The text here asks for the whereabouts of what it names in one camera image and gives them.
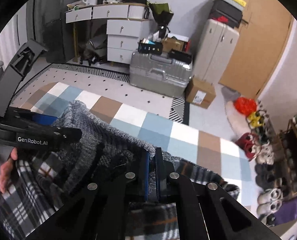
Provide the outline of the person's left hand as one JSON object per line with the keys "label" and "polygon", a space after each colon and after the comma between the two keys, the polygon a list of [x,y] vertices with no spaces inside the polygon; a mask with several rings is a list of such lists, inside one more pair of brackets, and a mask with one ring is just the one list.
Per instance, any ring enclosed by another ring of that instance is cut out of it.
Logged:
{"label": "person's left hand", "polygon": [[18,158],[17,149],[13,148],[10,157],[0,167],[0,192],[5,193],[13,169],[13,162]]}

